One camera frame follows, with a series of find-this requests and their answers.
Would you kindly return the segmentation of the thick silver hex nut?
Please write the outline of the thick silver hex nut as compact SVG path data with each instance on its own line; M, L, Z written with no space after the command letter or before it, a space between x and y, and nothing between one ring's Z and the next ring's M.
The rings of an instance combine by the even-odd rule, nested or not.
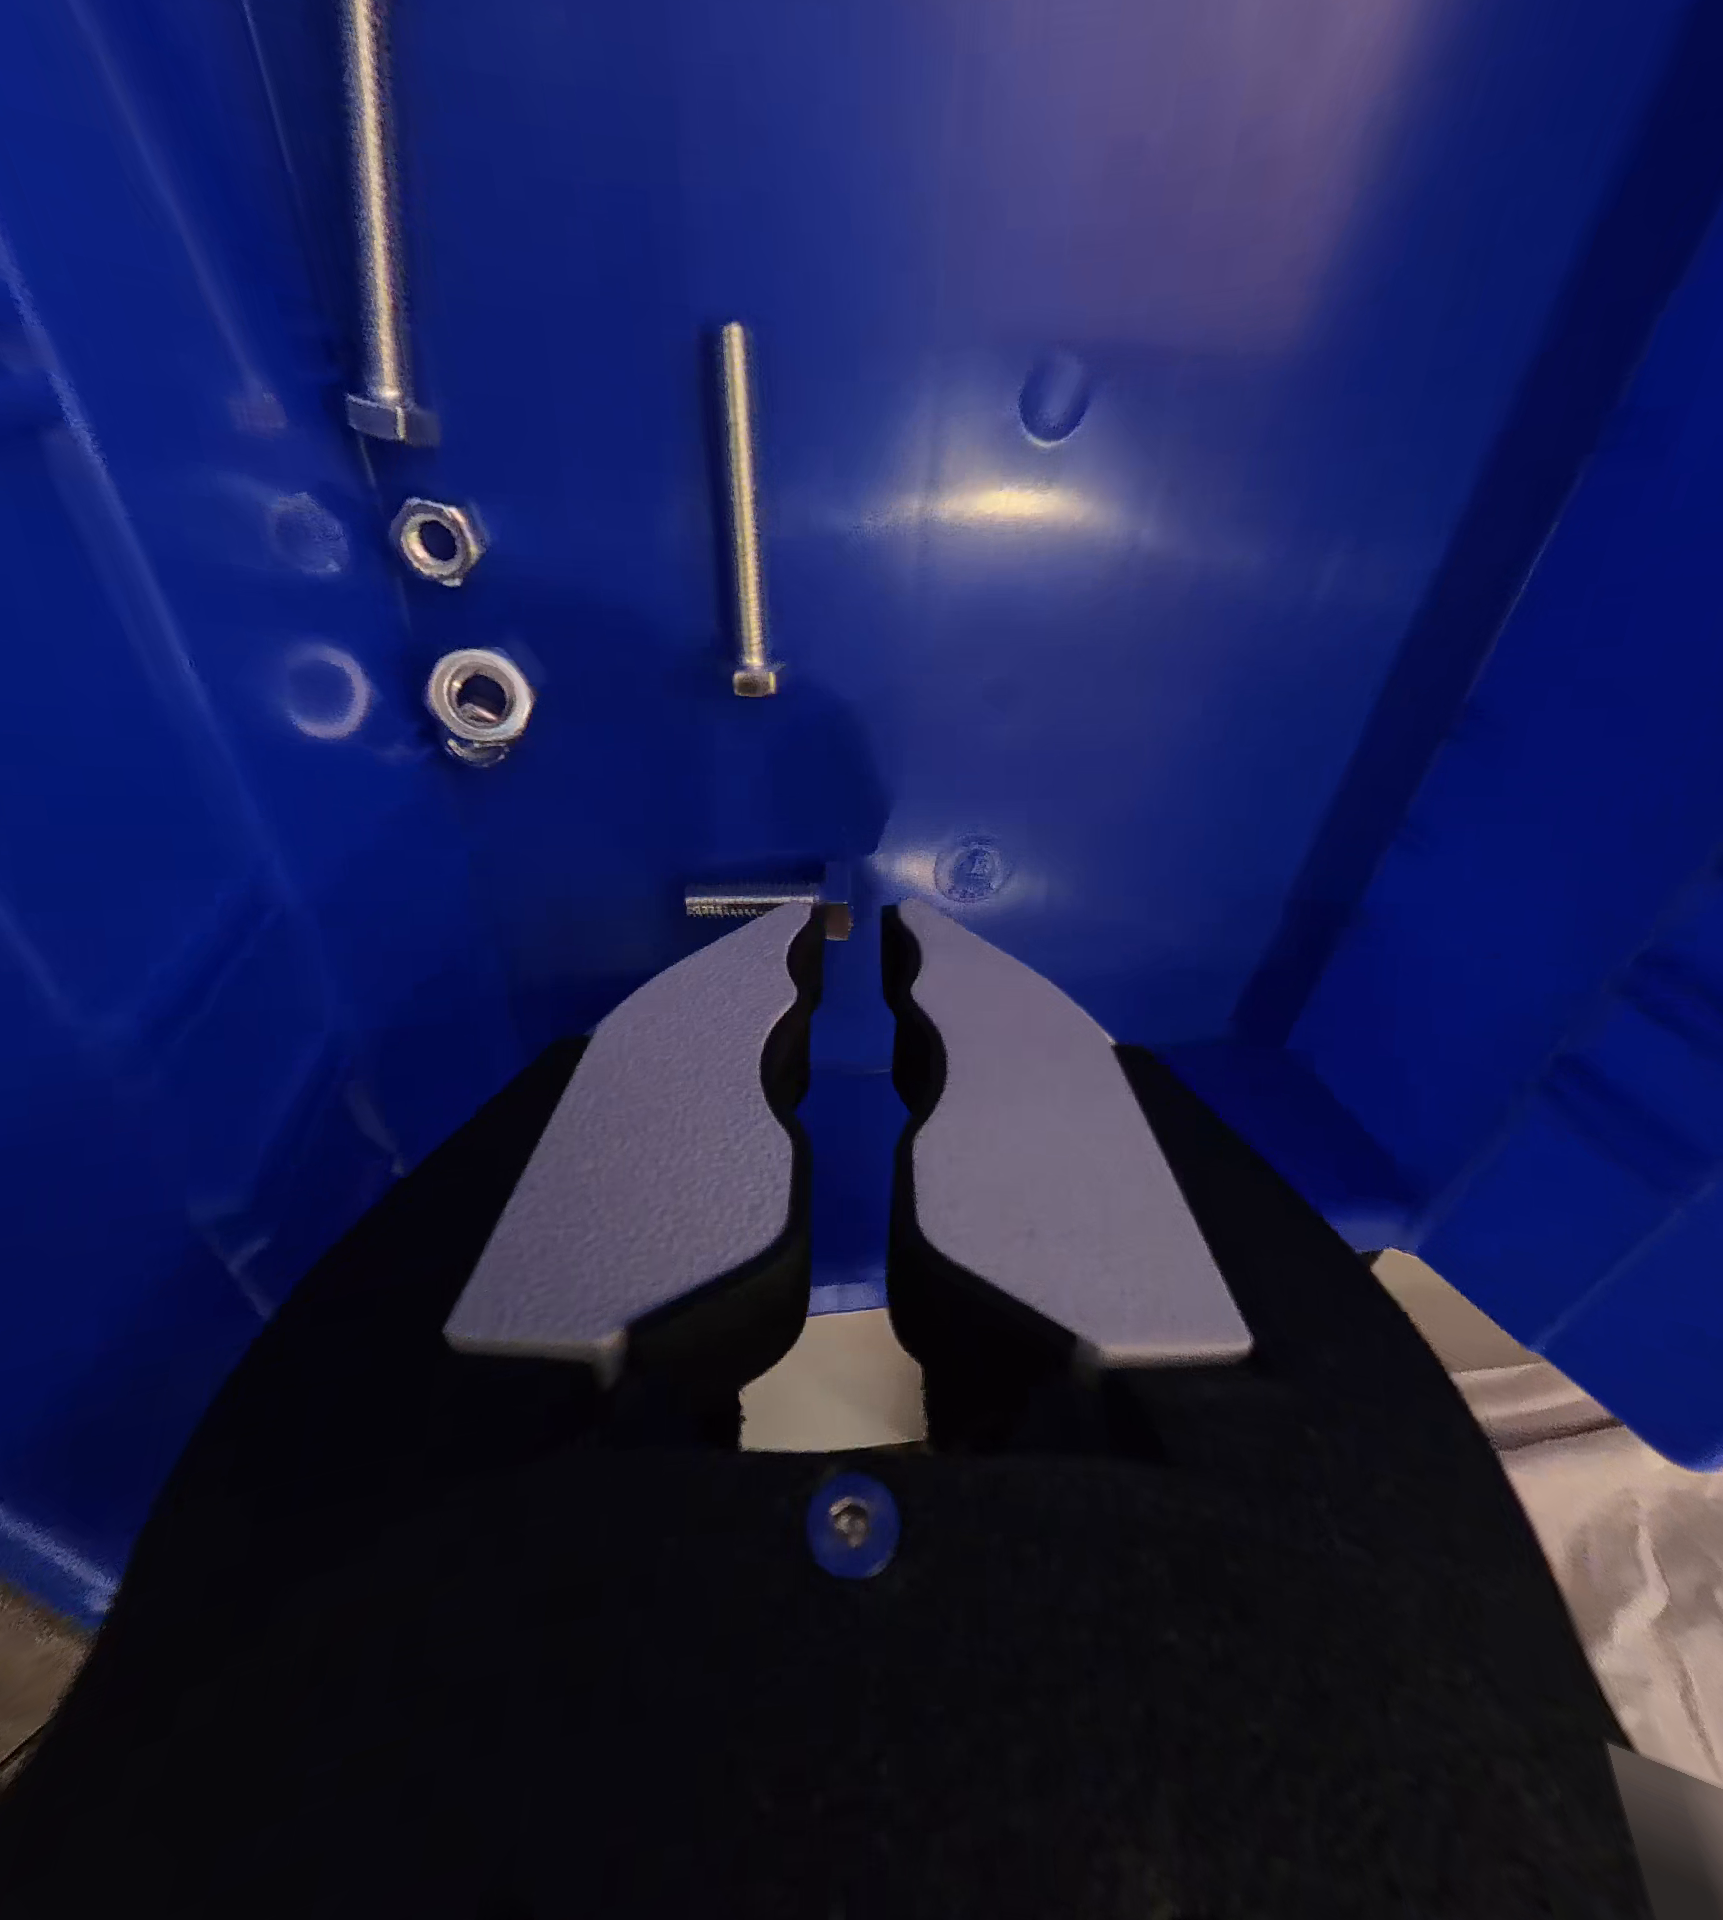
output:
M429 670L423 706L448 757L468 766L495 766L533 727L535 687L502 649L448 649Z

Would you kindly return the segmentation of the thin silver hex nut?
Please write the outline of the thin silver hex nut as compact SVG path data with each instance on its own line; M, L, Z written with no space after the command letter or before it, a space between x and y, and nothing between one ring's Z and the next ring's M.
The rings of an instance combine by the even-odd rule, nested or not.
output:
M488 532L469 507L423 494L401 501L389 536L416 579L451 589L488 554Z

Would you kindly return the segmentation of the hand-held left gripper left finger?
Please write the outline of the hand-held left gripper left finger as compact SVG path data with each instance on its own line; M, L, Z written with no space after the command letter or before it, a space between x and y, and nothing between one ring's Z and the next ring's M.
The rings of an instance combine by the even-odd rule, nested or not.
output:
M592 1030L446 1319L454 1350L740 1387L791 1349L823 956L819 901L783 899Z

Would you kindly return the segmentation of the short thin silver bolt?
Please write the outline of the short thin silver bolt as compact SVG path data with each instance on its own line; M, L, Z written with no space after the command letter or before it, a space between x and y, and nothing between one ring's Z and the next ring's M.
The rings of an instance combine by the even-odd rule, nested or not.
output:
M711 884L683 896L683 911L691 921L751 921L790 907L813 908L828 941L851 938L850 892L830 882Z

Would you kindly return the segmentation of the long thin silver bolt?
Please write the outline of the long thin silver bolt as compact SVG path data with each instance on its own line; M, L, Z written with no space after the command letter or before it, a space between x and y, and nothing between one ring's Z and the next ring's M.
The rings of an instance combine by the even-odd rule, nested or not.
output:
M721 325L717 371L734 613L731 685L740 699L771 699L777 693L777 662L771 646L760 524L754 371L747 323L728 321Z

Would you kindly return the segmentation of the blue plastic bin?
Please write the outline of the blue plastic bin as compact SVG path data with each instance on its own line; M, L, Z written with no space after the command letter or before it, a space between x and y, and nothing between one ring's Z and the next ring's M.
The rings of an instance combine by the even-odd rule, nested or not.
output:
M347 424L340 4L0 4L0 1572L103 1620L254 1332L706 884L850 882L816 1305L923 897L1723 1464L1723 4L389 36L435 447Z

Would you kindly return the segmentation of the long thick silver bolt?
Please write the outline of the long thick silver bolt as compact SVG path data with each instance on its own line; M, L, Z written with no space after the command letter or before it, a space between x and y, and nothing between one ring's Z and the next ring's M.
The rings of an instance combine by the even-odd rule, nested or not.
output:
M347 424L384 445L435 447L440 416L416 396L394 139L391 4L340 3L347 189L362 293L362 381Z

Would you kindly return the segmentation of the person's light clothing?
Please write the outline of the person's light clothing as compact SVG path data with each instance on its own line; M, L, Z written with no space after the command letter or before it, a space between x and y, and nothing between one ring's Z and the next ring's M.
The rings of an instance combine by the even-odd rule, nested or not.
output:
M1671 1462L1426 1260L1369 1267L1498 1452L1629 1745L1723 1787L1723 1468Z

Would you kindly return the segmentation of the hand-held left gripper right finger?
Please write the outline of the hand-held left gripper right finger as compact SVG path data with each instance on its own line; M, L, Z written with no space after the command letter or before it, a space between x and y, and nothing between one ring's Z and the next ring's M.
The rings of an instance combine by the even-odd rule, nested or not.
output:
M912 1043L917 1248L1100 1370L1249 1357L1253 1334L1100 1019L925 899L883 916L882 945Z

